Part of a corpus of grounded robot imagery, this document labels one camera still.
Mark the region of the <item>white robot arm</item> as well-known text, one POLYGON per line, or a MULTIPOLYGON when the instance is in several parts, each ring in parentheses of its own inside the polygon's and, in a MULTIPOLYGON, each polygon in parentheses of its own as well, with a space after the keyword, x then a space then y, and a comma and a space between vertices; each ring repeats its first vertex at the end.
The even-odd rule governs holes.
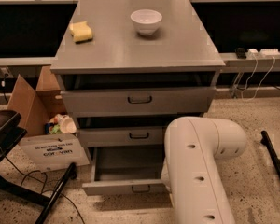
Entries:
POLYGON ((163 180, 175 224, 235 224, 216 160, 242 155, 246 143, 243 128, 228 119, 182 117, 169 124, 163 180))

